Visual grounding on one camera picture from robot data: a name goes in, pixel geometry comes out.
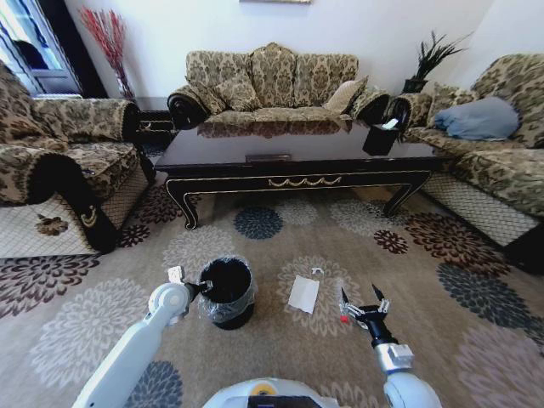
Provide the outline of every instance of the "dark wooden coffee table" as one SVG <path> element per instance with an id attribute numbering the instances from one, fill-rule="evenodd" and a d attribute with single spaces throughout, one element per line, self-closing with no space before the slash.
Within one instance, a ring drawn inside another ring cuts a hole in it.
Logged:
<path id="1" fill-rule="evenodd" d="M 401 143 L 363 122 L 202 123 L 168 146 L 156 170 L 167 193 L 198 224 L 191 194 L 399 185 L 387 217 L 418 191 L 445 156 L 428 144 Z"/>

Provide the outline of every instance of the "sofa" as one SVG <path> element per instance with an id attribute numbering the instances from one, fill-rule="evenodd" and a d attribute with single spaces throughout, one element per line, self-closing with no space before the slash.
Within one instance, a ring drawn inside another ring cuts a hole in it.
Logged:
<path id="1" fill-rule="evenodd" d="M 453 139 L 443 130 L 426 127 L 433 102 L 427 93 L 402 94 L 391 111 L 400 118 L 406 140 L 427 143 L 458 158 L 423 190 L 504 247 L 514 261 L 541 269 L 544 54 L 497 59 L 471 91 L 479 99 L 498 96 L 517 110 L 519 128 L 509 140 Z"/>
<path id="2" fill-rule="evenodd" d="M 186 84 L 167 101 L 178 129 L 204 121 L 318 122 L 340 118 L 377 123 L 389 102 L 386 92 L 366 88 L 342 115 L 322 107 L 343 82 L 357 77 L 359 61 L 353 55 L 295 54 L 272 42 L 249 54 L 193 51 L 187 55 L 186 68 L 188 82 L 198 81 L 210 88 L 247 72 L 261 107 L 250 111 L 227 108 L 212 114 L 202 103 L 199 90 Z"/>
<path id="3" fill-rule="evenodd" d="M 119 99 L 32 99 L 0 63 L 0 258 L 110 252 L 155 178 Z"/>

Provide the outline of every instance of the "black trash can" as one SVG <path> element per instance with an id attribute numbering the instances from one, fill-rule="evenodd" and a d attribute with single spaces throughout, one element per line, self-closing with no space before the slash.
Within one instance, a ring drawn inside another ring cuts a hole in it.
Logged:
<path id="1" fill-rule="evenodd" d="M 201 312 L 215 326 L 234 330 L 252 317 L 256 285 L 249 265 L 239 258 L 220 258 L 201 273 L 201 282 L 212 281 L 213 288 L 202 293 Z"/>

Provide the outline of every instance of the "potted plant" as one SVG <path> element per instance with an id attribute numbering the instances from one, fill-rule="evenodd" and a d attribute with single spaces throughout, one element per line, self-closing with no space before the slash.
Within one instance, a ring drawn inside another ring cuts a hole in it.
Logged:
<path id="1" fill-rule="evenodd" d="M 431 31 L 431 38 L 433 41 L 431 44 L 427 44 L 426 42 L 422 41 L 417 56 L 419 60 L 417 72 L 412 78 L 406 79 L 405 87 L 402 90 L 403 94 L 415 94 L 421 92 L 427 83 L 425 77 L 427 77 L 430 71 L 436 68 L 446 57 L 457 54 L 466 49 L 457 48 L 457 46 L 468 36 L 470 36 L 470 34 L 467 34 L 465 37 L 458 38 L 453 42 L 442 44 L 442 41 L 445 39 L 445 34 L 437 39 L 436 33 Z"/>

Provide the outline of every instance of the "floral patterned carpet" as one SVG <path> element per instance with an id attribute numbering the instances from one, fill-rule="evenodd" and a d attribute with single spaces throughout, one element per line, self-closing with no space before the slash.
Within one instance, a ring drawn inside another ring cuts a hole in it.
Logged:
<path id="1" fill-rule="evenodd" d="M 337 306 L 340 286 L 355 303 L 374 303 L 371 283 L 391 299 L 388 327 L 444 407 L 543 407 L 543 279 L 421 195 L 383 218 L 389 197 L 383 189 L 196 196 L 201 226 L 187 231 L 158 184 L 113 253 L 1 259 L 0 406 L 71 406 L 145 315 L 166 268 L 181 264 L 196 280 L 205 263 L 235 254 L 258 283 L 253 317 L 222 331 L 194 303 L 165 330 L 127 407 L 200 407 L 254 377 L 384 407 L 370 337 L 342 323 Z M 296 275 L 320 280 L 313 314 L 287 306 Z"/>

